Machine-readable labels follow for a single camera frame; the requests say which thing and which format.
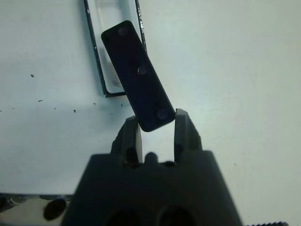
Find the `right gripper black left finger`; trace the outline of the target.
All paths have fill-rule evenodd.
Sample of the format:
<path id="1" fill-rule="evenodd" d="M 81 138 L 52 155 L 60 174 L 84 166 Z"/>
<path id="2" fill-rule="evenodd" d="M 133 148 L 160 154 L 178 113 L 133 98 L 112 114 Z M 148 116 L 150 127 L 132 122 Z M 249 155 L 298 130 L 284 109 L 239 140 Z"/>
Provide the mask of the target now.
<path id="1" fill-rule="evenodd" d="M 123 165 L 137 165 L 142 163 L 141 130 L 135 116 L 125 120 L 112 143 L 112 154 L 118 155 Z"/>

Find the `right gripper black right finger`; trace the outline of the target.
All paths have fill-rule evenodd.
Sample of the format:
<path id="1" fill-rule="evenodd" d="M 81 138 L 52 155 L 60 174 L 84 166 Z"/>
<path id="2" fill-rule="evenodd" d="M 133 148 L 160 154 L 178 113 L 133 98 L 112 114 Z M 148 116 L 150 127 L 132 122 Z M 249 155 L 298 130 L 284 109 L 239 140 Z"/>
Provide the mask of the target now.
<path id="1" fill-rule="evenodd" d="M 201 136 L 188 112 L 177 108 L 174 126 L 174 161 L 179 163 L 183 153 L 202 150 Z"/>

